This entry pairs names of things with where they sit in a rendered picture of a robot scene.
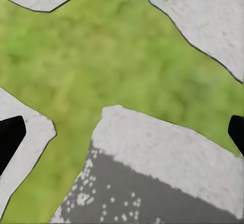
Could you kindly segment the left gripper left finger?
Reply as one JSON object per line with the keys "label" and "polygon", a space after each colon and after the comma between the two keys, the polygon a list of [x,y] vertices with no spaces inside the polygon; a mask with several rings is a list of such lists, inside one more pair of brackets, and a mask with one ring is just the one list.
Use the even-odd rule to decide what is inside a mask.
{"label": "left gripper left finger", "polygon": [[26,136],[23,116],[0,121],[0,176]]}

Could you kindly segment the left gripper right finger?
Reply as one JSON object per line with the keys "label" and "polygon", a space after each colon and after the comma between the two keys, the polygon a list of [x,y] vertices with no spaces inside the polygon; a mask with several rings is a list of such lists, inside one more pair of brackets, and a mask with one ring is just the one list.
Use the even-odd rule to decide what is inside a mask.
{"label": "left gripper right finger", "polygon": [[232,115],[228,127],[228,135],[244,156],[244,117]]}

